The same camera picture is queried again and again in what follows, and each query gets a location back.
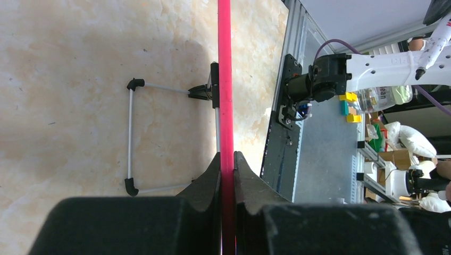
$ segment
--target white bag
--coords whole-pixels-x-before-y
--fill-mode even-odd
[[[391,144],[395,145],[399,143],[401,123],[399,121],[388,123],[385,125],[385,128],[387,129],[387,139],[391,142]]]
[[[438,197],[437,193],[429,193],[427,197],[422,198],[420,200],[420,207],[428,211],[434,211],[436,213],[451,211],[451,207],[449,207],[448,203],[444,200],[441,200]]]
[[[437,151],[426,137],[410,126],[401,125],[399,139],[412,153],[419,156],[434,158]]]

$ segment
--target plastic bottle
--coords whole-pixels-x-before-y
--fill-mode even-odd
[[[413,98],[411,86],[377,87],[357,91],[357,102],[351,106],[358,114],[385,110],[394,105],[410,102]]]

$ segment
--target green object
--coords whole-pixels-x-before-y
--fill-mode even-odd
[[[349,114],[348,102],[340,101],[340,106],[341,106],[341,114],[344,116],[348,116]]]
[[[378,134],[377,139],[372,139],[368,142],[368,144],[373,148],[374,151],[379,152],[381,146],[382,146],[382,134],[380,132],[380,127],[378,124],[373,124],[373,126],[376,128],[376,133]]]

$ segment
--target black plastic foot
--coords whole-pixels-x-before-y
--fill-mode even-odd
[[[126,191],[128,195],[135,197],[138,194],[139,190],[135,188],[133,178],[125,179],[124,181],[126,183]]]
[[[128,85],[127,85],[127,89],[131,89],[131,90],[135,90],[136,87],[144,87],[144,79],[135,79],[133,78],[133,80],[131,80]]]

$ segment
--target gray metal panel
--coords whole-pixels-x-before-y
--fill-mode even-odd
[[[294,203],[349,203],[357,124],[346,122],[337,97],[313,103],[312,114],[304,121]]]
[[[344,40],[358,50],[382,47],[424,33],[428,29],[424,29],[422,21],[430,2],[302,0],[327,39]],[[333,48],[338,52],[344,49],[340,44],[333,44]]]

